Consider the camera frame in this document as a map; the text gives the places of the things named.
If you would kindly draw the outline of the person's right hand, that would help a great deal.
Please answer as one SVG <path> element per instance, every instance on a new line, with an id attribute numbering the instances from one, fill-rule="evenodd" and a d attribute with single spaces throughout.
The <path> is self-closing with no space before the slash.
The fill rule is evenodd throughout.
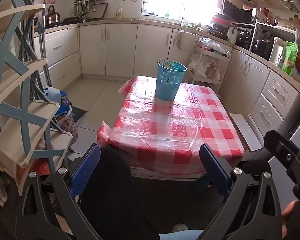
<path id="1" fill-rule="evenodd" d="M 284 239 L 286 235 L 289 233 L 290 228 L 292 228 L 292 222 L 290 221 L 292 218 L 292 213 L 296 211 L 296 204 L 298 204 L 298 200 L 294 200 L 290 202 L 284 211 L 281 213 L 282 218 L 282 237 L 281 239 Z"/>

